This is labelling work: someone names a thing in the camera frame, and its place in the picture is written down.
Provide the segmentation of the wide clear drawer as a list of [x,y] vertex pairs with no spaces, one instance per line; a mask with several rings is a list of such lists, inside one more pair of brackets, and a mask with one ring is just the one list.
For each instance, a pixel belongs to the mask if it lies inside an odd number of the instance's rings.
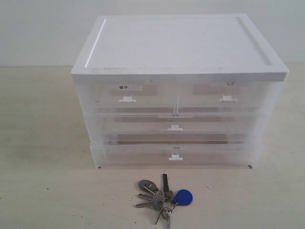
[[96,135],[108,142],[200,144],[243,142],[257,131],[251,114],[98,116]]
[[262,148],[257,144],[104,145],[91,143],[90,151],[96,167],[247,167],[257,162]]

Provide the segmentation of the key bunch with blue fob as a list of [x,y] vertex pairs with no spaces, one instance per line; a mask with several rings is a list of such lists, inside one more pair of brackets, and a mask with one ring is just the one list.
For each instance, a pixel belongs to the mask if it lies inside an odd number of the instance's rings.
[[159,213],[155,223],[160,218],[167,221],[167,228],[172,227],[171,221],[174,210],[177,206],[188,206],[193,202],[193,194],[187,189],[181,189],[174,193],[169,189],[168,176],[162,174],[163,188],[159,189],[157,185],[150,180],[140,180],[138,188],[142,193],[137,197],[145,200],[143,203],[136,204],[135,208],[151,208]]

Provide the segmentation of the white translucent drawer cabinet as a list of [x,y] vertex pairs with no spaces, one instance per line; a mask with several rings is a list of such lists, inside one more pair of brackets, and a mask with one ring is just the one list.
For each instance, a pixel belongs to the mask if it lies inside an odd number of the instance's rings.
[[[288,68],[245,14],[100,16],[73,68],[76,88],[91,143],[147,145],[143,142],[108,142],[96,135],[98,116],[250,114],[260,119],[257,131],[243,142],[210,145],[257,144],[271,118]],[[258,108],[207,108],[178,112],[184,84],[264,82],[269,84]],[[172,84],[177,100],[173,113],[109,113],[94,108],[100,84]],[[148,145],[166,145],[150,142]],[[209,145],[180,142],[169,145]]]

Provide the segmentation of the top left small drawer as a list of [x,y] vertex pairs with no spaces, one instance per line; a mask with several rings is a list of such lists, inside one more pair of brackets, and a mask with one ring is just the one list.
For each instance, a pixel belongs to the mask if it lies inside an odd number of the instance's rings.
[[100,84],[94,108],[109,113],[173,113],[176,97],[172,84]]

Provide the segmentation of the small drawer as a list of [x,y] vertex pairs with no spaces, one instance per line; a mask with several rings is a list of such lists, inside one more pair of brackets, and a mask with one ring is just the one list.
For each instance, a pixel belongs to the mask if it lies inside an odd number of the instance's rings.
[[109,113],[173,113],[176,97],[172,84],[100,84],[94,108]]
[[180,87],[178,112],[203,112],[207,108],[258,108],[269,84],[264,82],[213,82]]

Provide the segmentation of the top right small drawer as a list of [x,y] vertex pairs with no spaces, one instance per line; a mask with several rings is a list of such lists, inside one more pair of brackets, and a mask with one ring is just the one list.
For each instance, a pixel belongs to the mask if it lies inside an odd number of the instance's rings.
[[213,82],[180,87],[178,112],[203,112],[207,108],[258,108],[269,84],[264,82]]

